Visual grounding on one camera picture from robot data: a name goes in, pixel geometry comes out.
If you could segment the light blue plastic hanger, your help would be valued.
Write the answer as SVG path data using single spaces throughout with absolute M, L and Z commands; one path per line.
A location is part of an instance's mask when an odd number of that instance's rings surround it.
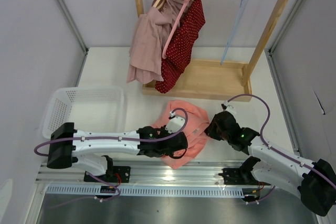
M 244 11 L 246 9 L 246 6 L 247 6 L 247 3 L 248 3 L 249 0 L 240 0 L 240 5 L 239 5 L 239 9 L 238 9 L 238 12 L 237 12 L 237 15 L 236 15 L 236 18 L 235 18 L 235 21 L 234 21 L 234 24 L 233 24 L 233 27 L 232 27 L 232 30 L 231 30 L 231 33 L 230 33 L 230 36 L 227 40 L 227 43 L 226 43 L 226 46 L 225 46 L 225 49 L 224 49 L 224 52 L 223 52 L 223 55 L 222 55 L 222 58 L 221 58 L 221 65 L 224 63 L 224 60 L 227 56 L 227 53 L 229 51 L 229 48 L 232 44 L 232 41 L 236 35 L 236 31 L 238 29 L 238 26 L 239 26 L 239 23 L 241 21 L 241 18 L 244 14 Z

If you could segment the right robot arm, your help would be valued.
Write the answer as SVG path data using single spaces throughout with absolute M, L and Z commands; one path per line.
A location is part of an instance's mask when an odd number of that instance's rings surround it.
M 212 139 L 227 141 L 234 150 L 249 156 L 239 168 L 244 183 L 256 180 L 279 187 L 322 217 L 335 204 L 335 172 L 327 161 L 314 162 L 273 146 L 259 132 L 240 127 L 227 111 L 216 114 L 205 133 Z

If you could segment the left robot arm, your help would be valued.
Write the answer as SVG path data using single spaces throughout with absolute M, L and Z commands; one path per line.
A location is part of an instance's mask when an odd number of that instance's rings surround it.
M 133 156 L 173 158 L 175 152 L 186 153 L 185 134 L 165 127 L 145 126 L 123 133 L 92 133 L 76 130 L 72 122 L 64 123 L 51 134 L 47 167 L 66 169 L 75 167 L 102 182 L 110 181 L 115 172 L 108 153 Z

